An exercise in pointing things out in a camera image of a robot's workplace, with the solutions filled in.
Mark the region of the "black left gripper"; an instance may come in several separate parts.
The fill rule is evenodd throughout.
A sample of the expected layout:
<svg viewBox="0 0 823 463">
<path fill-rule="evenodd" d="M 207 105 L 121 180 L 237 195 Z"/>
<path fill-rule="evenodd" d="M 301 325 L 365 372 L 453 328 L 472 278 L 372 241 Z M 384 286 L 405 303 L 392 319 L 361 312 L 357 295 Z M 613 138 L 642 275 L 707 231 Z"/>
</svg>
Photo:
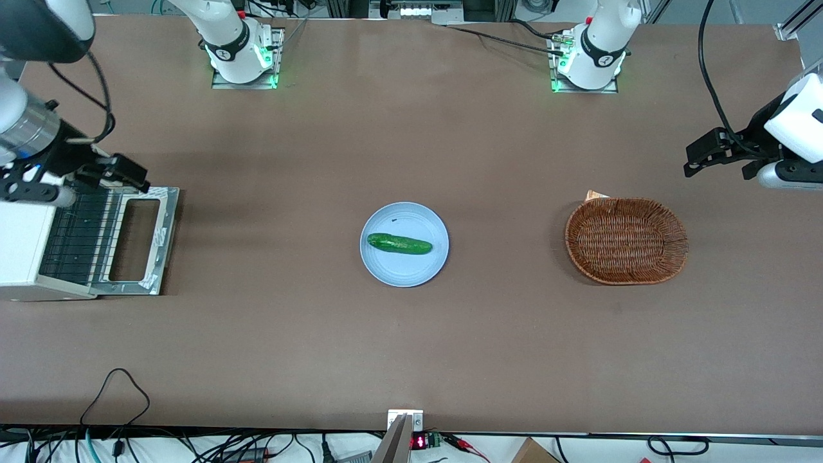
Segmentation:
<svg viewBox="0 0 823 463">
<path fill-rule="evenodd" d="M 751 181 L 756 176 L 763 181 L 785 181 L 784 167 L 780 164 L 784 160 L 784 149 L 765 129 L 765 124 L 777 111 L 781 102 L 781 96 L 774 97 L 752 115 L 746 128 L 737 132 L 738 140 L 734 143 L 733 153 L 741 160 L 747 161 L 741 168 L 743 179 L 746 181 Z M 736 162 L 737 158 L 728 153 L 730 146 L 731 141 L 726 129 L 709 130 L 688 144 L 687 162 L 683 166 L 684 176 L 691 178 L 705 168 Z"/>
</svg>

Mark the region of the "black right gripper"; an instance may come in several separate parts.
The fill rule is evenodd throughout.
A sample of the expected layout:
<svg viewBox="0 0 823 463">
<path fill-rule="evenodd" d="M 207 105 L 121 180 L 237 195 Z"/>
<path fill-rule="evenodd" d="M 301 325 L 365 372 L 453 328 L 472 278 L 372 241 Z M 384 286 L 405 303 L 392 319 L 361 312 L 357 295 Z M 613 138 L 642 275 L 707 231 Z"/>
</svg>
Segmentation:
<svg viewBox="0 0 823 463">
<path fill-rule="evenodd" d="M 72 175 L 75 181 L 88 188 L 149 190 L 147 169 L 121 153 L 114 153 L 109 158 L 109 169 L 105 169 L 101 164 L 105 155 L 90 144 L 68 143 L 68 140 L 77 138 L 85 138 L 85 135 L 68 122 L 60 123 L 56 138 L 39 155 L 39 167 L 58 177 Z"/>
</svg>

